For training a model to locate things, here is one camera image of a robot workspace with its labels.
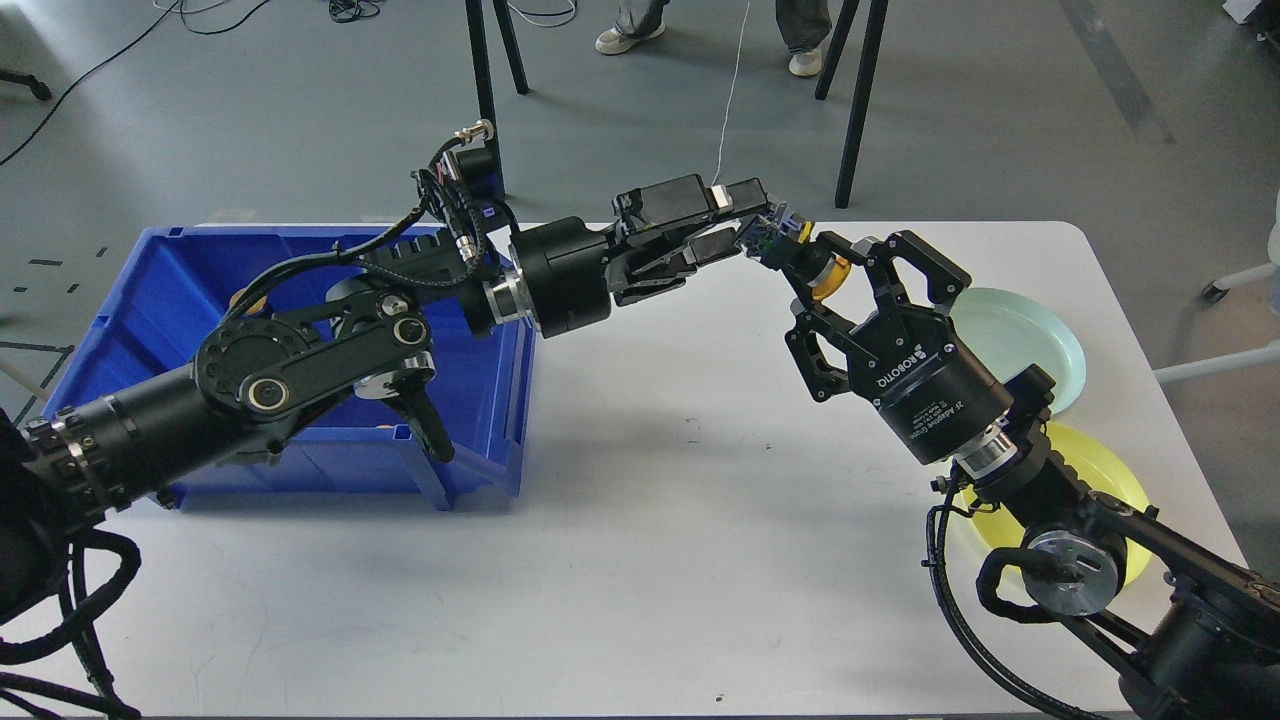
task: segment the table leg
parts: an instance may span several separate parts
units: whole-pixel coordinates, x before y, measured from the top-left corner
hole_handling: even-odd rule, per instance
[[[867,18],[867,37],[863,40],[863,56],[858,63],[854,108],[849,114],[845,152],[840,159],[840,178],[836,181],[836,208],[849,208],[849,195],[854,186],[858,150],[863,143],[863,127],[867,124],[867,106],[870,104],[872,81],[876,78],[876,60],[879,56],[881,35],[884,32],[884,14],[887,12],[888,0],[872,0]]]
[[[831,42],[827,45],[827,61],[818,76],[818,87],[813,91],[814,100],[826,100],[827,91],[831,90],[831,78],[836,77],[836,65],[845,53],[845,41],[849,40],[849,28],[854,24],[854,15],[858,14],[860,0],[845,0],[840,5],[840,17],[836,18],[836,27],[831,33]]]
[[[520,59],[516,29],[511,24],[511,5],[507,4],[507,0],[493,0],[493,14],[498,18],[498,32],[502,35],[502,46],[507,50],[507,64],[511,65],[511,79],[516,82],[516,92],[529,95],[525,63]]]
[[[476,99],[480,102],[480,117],[492,120],[498,127],[498,111],[493,104],[493,78],[489,74],[489,46],[484,37],[484,8],[480,0],[467,0],[467,35],[471,37],[471,64],[476,76]],[[498,138],[485,141],[485,149],[493,159],[494,181],[498,197],[506,195],[502,182],[502,155],[498,151]]]

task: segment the cable connector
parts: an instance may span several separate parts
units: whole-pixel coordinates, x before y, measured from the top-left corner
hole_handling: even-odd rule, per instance
[[[477,137],[481,141],[493,140],[495,135],[498,135],[498,131],[493,127],[493,120],[481,119],[476,124],[453,133],[453,137],[461,140],[462,145],[467,145]]]

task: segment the concrete floor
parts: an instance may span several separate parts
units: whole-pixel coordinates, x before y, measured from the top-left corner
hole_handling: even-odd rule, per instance
[[[191,23],[223,27],[252,5]],[[584,4],[557,29],[517,19],[534,88],[524,97],[490,17],[520,218],[603,220],[618,192],[714,174],[744,8],[676,3],[666,36],[616,58],[591,49],[609,3]],[[0,65],[35,72],[56,96],[156,17],[142,0],[0,0]],[[1212,307],[1197,296],[1265,261],[1280,187],[1280,60],[1219,3],[895,1],[847,210],[832,195],[856,26],[826,102],[787,74],[769,3],[750,6],[745,32],[723,179],[758,176],[814,219],[1071,222],[1152,368],[1280,337],[1266,283]],[[1140,96],[1134,115],[1126,102]],[[0,87],[0,152],[46,111]],[[416,200],[408,172],[476,115],[458,3],[388,3],[380,18],[339,26],[323,3],[282,0],[212,37],[166,19],[0,168],[0,360],[56,382],[145,227],[401,217]],[[1166,388],[1245,556],[1271,577],[1277,380],[1271,365]],[[0,377],[5,409],[28,400]]]

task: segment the white string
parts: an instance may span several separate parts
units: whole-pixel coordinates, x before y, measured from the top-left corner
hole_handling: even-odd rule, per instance
[[[751,0],[746,0],[746,10],[742,13],[742,29],[737,33],[737,58],[733,59],[733,79],[728,83],[728,101],[724,102],[724,124],[721,126],[721,146],[716,151],[716,174],[712,184],[719,179],[721,165],[724,161],[724,132],[728,131],[728,109],[733,105],[733,87],[737,85],[737,68],[742,63],[742,38],[746,36],[746,17],[751,14]]]

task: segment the black cable on floor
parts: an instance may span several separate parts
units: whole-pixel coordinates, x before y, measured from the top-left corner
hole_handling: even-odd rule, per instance
[[[335,23],[353,23],[360,19],[376,18],[383,0],[329,0],[329,19]]]
[[[36,129],[31,131],[31,135],[27,136],[27,140],[22,141],[22,145],[19,145],[17,149],[14,149],[13,152],[5,155],[4,159],[0,160],[0,165],[4,165],[9,160],[13,160],[19,152],[22,152],[28,145],[31,145],[32,140],[36,140],[36,136],[40,135],[40,131],[45,129],[45,126],[47,126],[49,120],[52,119],[54,113],[56,113],[58,109],[61,108],[63,101],[67,100],[67,96],[70,95],[72,91],[76,90],[76,87],[81,82],[84,81],[84,78],[87,78],[88,76],[93,74],[95,72],[97,72],[99,69],[101,69],[104,65],[106,65],[108,63],[110,63],[111,60],[119,58],[120,55],[124,55],[125,53],[128,53],[138,42],[142,42],[142,38],[146,37],[146,36],[148,36],[148,35],[151,35],[151,31],[154,31],[156,28],[156,26],[159,26],[160,23],[163,23],[164,19],[169,17],[169,13],[172,13],[174,10],[174,8],[177,8],[182,3],[183,3],[183,0],[174,0],[173,5],[169,5],[169,9],[165,10],[164,14],[161,14],[156,19],[156,22],[151,23],[151,27],[148,27],[147,29],[142,31],[142,35],[137,36],[133,40],[133,42],[131,42],[131,44],[125,45],[124,47],[116,50],[114,55],[111,55],[110,58],[108,58],[108,59],[102,60],[101,63],[93,65],[92,68],[88,69],[88,72],[86,72],[81,77],[76,78],[76,82],[73,82],[70,85],[70,87],[68,87],[67,90],[64,90],[63,94],[60,96],[58,96],[58,101],[54,102],[54,106],[49,109],[47,114],[45,114],[45,119],[40,120],[40,124],[36,126]]]
[[[178,18],[182,19],[182,27],[187,28],[188,31],[191,31],[191,32],[193,32],[196,35],[221,35],[224,32],[230,32],[230,31],[238,28],[239,26],[244,24],[244,20],[250,19],[253,15],[253,13],[259,12],[260,9],[262,9],[262,5],[266,5],[271,0],[262,0],[257,5],[253,5],[253,9],[250,10],[250,12],[247,12],[247,13],[244,13],[244,17],[241,18],[239,20],[237,20],[236,24],[227,26],[227,27],[224,27],[221,29],[196,29],[196,28],[191,27],[189,24],[187,24],[187,15],[196,14],[196,13],[187,13],[184,10],[184,8],[187,5],[187,0],[178,0]]]

